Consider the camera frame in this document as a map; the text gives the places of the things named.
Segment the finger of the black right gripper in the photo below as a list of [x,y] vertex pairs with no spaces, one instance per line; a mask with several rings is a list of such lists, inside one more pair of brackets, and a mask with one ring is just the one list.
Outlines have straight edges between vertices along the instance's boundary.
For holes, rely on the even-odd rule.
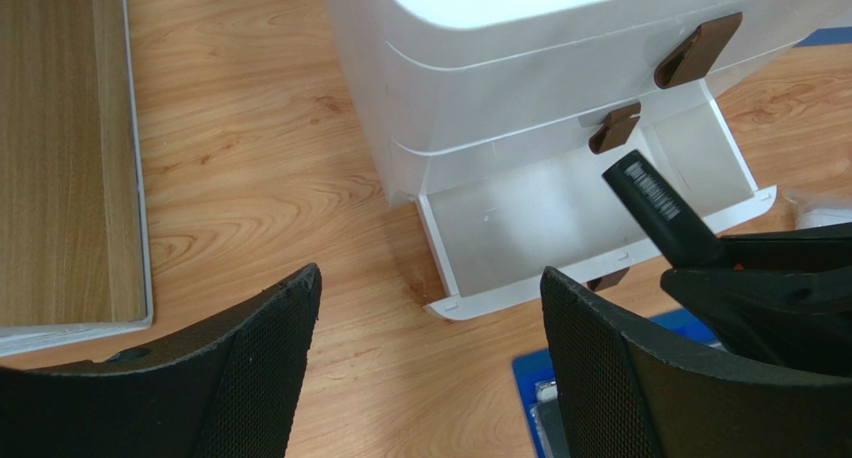
[[726,235],[731,256],[747,270],[833,270],[851,265],[851,224]]
[[849,266],[804,273],[671,269],[660,285],[734,354],[851,375]]

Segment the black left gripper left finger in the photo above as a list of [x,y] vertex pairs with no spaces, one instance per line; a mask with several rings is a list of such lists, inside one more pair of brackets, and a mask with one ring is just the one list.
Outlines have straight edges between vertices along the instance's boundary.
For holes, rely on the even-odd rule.
[[1,371],[5,457],[281,457],[319,317],[308,264],[102,361]]

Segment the white bottom drawer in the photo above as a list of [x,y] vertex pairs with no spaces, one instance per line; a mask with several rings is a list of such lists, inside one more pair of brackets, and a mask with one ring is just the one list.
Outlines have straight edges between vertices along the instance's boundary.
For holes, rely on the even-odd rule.
[[603,180],[637,150],[715,232],[766,213],[775,187],[760,187],[702,81],[638,98],[627,142],[595,154],[598,108],[555,123],[553,157],[422,196],[421,219],[446,297],[427,311],[469,320],[537,298],[546,267],[588,282],[655,258],[658,249]]

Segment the white three drawer organizer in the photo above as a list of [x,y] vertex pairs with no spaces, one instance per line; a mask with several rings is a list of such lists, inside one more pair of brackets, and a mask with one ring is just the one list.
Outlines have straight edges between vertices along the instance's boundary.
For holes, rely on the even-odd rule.
[[559,154],[615,109],[721,93],[851,0],[325,0],[388,202]]

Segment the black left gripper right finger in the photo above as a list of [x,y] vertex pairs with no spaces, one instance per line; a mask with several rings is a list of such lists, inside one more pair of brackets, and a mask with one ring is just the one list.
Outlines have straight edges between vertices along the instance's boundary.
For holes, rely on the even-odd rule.
[[667,330],[549,267],[549,353],[574,457],[847,457],[851,382]]

